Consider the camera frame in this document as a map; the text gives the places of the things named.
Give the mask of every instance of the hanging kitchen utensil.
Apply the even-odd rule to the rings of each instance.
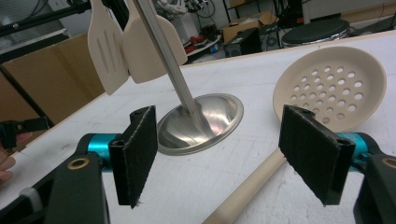
[[[150,81],[167,74],[151,37],[137,12],[133,0],[128,0],[129,20],[122,35],[122,52],[135,83]],[[172,23],[156,15],[178,65],[187,61],[186,52]]]
[[[102,1],[91,0],[91,5],[88,48],[106,93],[112,94],[129,76],[120,51],[121,30],[106,12]]]
[[[386,87],[382,65],[367,52],[348,47],[320,49],[283,73],[274,91],[274,110],[281,119],[283,105],[303,107],[315,112],[316,120],[333,132],[343,132],[373,115]],[[204,223],[233,223],[285,160],[277,148]]]

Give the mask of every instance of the slotted spatula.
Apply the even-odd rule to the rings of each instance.
[[[110,18],[101,0],[91,0],[91,5],[88,48],[106,93],[112,94],[129,76],[120,51],[121,30]]]
[[[122,53],[135,83],[150,81],[167,74],[163,62],[152,43],[149,32],[133,0],[128,0],[129,20],[122,35]],[[178,65],[187,61],[187,55],[172,23],[157,15],[157,21],[166,36]]]

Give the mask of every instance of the beige handle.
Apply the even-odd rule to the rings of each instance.
[[[277,148],[205,221],[205,224],[233,223],[269,177],[286,160]]]

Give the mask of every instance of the metal pole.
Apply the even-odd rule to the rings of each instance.
[[[169,46],[168,41],[157,22],[156,13],[152,7],[151,1],[148,0],[134,0],[137,11],[142,18],[143,23],[148,29],[148,33],[154,43],[155,48],[160,54],[163,61],[163,66],[168,72],[172,84],[175,88],[178,98],[180,99],[183,110],[186,113],[192,114],[197,110],[194,99],[191,96],[190,90],[181,74],[178,67],[177,60]]]

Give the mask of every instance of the stainless steel base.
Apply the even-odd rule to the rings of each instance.
[[[197,110],[184,112],[181,105],[158,123],[159,151],[186,155],[211,147],[229,135],[244,114],[242,102],[229,94],[210,94],[194,99]]]

